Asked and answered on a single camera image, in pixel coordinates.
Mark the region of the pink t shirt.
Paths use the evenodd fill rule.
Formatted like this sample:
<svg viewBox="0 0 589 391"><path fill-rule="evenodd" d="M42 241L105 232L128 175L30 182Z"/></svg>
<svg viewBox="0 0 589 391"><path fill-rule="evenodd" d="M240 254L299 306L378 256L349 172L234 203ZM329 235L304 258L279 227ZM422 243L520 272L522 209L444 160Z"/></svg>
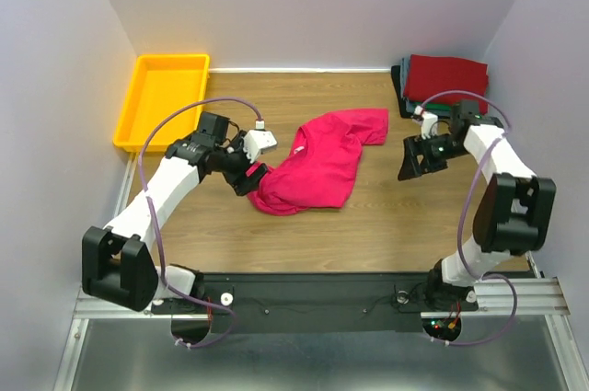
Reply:
<svg viewBox="0 0 589 391"><path fill-rule="evenodd" d="M268 169L248 200L275 216L339 209L352 194L364 147L386 142L388 121L387 109L346 109L306 122L289 155Z"/></svg>

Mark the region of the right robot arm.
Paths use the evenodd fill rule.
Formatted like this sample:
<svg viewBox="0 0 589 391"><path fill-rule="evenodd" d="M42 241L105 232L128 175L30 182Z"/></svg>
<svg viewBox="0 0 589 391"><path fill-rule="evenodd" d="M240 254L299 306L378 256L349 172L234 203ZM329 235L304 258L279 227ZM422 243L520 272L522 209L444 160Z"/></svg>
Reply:
<svg viewBox="0 0 589 391"><path fill-rule="evenodd" d="M466 300L474 284L497 265L543 247L557 188L516 154L507 139L512 126L506 117L481 113L475 98L451 108L446 133L438 131L441 119L425 104L412 117L421 131L403 141L398 180L445 170L448 160L471 155L478 165L473 179L486 182L470 238L463 237L466 219L461 217L456 252L434 265L423 286L425 303L444 308Z"/></svg>

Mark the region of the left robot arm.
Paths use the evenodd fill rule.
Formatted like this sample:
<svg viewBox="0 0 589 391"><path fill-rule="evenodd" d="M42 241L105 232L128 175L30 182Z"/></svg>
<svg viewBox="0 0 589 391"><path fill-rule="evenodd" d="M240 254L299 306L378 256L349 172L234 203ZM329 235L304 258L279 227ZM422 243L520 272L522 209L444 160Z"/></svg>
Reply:
<svg viewBox="0 0 589 391"><path fill-rule="evenodd" d="M151 249L163 247L161 228L180 202L208 175L218 172L236 195L256 190L268 171L261 155L277 145L263 121L254 129L226 134L231 120L202 113L195 131L170 144L141 191L104 227L91 226L82 238L84 293L133 311L173 298L183 311L204 303L198 272L155 263Z"/></svg>

